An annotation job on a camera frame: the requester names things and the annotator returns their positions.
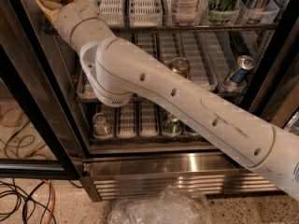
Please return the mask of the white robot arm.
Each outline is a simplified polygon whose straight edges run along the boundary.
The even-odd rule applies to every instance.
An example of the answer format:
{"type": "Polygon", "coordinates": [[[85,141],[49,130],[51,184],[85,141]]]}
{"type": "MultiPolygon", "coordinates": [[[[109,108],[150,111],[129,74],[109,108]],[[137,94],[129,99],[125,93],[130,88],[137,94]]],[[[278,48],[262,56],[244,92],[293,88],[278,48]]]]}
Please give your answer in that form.
{"type": "Polygon", "coordinates": [[[93,0],[36,0],[79,56],[96,97],[126,105],[136,94],[193,128],[241,166],[299,200],[299,136],[289,133],[170,70],[113,34],[93,0]]]}

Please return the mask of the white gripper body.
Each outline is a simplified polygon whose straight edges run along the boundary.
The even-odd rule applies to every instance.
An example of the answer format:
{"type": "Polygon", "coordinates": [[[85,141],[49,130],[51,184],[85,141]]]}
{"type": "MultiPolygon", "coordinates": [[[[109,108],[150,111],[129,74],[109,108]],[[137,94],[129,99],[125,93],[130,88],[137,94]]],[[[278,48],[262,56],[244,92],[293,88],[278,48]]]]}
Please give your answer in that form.
{"type": "Polygon", "coordinates": [[[88,1],[76,1],[64,6],[55,22],[58,34],[67,44],[71,44],[72,34],[79,25],[83,25],[84,29],[90,29],[94,25],[98,25],[100,30],[106,27],[99,8],[88,1]]]}

